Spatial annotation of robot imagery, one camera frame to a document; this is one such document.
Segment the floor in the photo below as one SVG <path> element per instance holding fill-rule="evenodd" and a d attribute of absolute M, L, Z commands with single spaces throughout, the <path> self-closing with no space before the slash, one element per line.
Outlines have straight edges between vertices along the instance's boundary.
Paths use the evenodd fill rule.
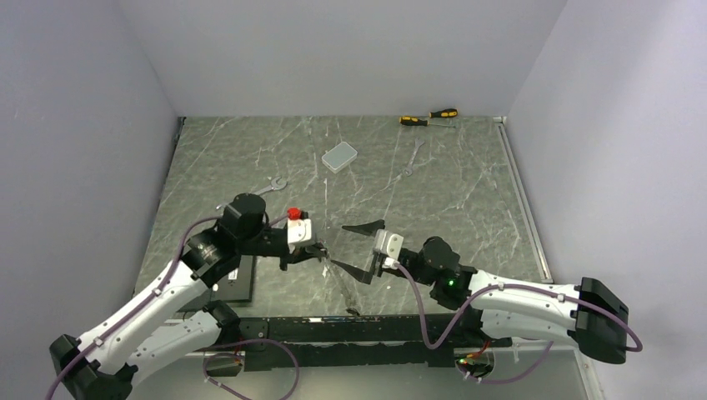
<path fill-rule="evenodd" d="M 491 117 L 451 121 L 456 129 L 403 127 L 396 117 L 188 118 L 136 290 L 165 267 L 193 220 L 276 176 L 288 186 L 263 195 L 270 216 L 289 207 L 309 211 L 339 261 L 366 267 L 373 244 L 341 225 L 383 218 L 388 230 L 404 236 L 406 248 L 417 251 L 426 238 L 440 236 L 464 265 L 540 282 L 537 248 L 496 123 Z M 425 144 L 414 173 L 405 176 L 415 138 Z M 334 174 L 321 157 L 342 141 L 359 155 Z M 281 272 L 270 258 L 258 260 L 253 301 L 234 308 L 248 317 L 348 315 L 346 308 L 365 315 L 417 312 L 404 279 L 386 274 L 364 285 L 312 260 Z M 449 312 L 429 298 L 425 309 Z"/>

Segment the light gray wall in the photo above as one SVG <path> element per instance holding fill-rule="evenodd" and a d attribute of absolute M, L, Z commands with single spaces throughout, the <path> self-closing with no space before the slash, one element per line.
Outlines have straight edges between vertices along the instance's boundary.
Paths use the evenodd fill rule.
<path fill-rule="evenodd" d="M 608 399 L 707 398 L 707 3 L 570 0 L 509 115 L 550 268 L 601 279 L 645 351 Z"/>
<path fill-rule="evenodd" d="M 506 115 L 566 0 L 120 0 L 181 115 Z"/>
<path fill-rule="evenodd" d="M 176 127 L 115 2 L 3 2 L 0 398 L 43 398 L 49 344 L 130 298 Z"/>

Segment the screwdriver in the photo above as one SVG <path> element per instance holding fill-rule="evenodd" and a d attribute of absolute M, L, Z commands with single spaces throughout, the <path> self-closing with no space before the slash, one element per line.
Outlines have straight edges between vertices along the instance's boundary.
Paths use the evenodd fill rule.
<path fill-rule="evenodd" d="M 401 125 L 405 125 L 406 127 L 427 127 L 427 126 L 434 126 L 434 127 L 442 127 L 442 128 L 456 128 L 454 125 L 443 125 L 441 123 L 430 123 L 426 119 L 420 119 L 417 117 L 410 117 L 409 115 L 403 115 L 400 117 L 399 120 Z"/>
<path fill-rule="evenodd" d="M 429 114 L 430 118 L 454 118 L 459 113 L 457 112 L 456 108 L 446 108 L 441 111 L 433 111 Z"/>

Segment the yellow screwdriver handle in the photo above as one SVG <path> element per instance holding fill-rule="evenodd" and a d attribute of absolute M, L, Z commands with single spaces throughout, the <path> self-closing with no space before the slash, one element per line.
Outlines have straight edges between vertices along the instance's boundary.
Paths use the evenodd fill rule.
<path fill-rule="evenodd" d="M 456 108 L 447 108 L 440 111 L 434 111 L 429 114 L 430 118 L 454 118 L 459 115 Z"/>
<path fill-rule="evenodd" d="M 406 127 L 426 127 L 429 122 L 426 119 L 419 119 L 417 117 L 410 117 L 409 115 L 403 115 L 399 120 L 400 124 Z"/>

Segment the red cap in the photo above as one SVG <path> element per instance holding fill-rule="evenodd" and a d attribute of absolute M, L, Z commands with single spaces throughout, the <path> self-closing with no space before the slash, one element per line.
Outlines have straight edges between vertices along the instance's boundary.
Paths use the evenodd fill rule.
<path fill-rule="evenodd" d="M 288 218 L 289 219 L 300 219 L 302 217 L 302 211 L 299 208 L 292 207 L 288 208 Z"/>

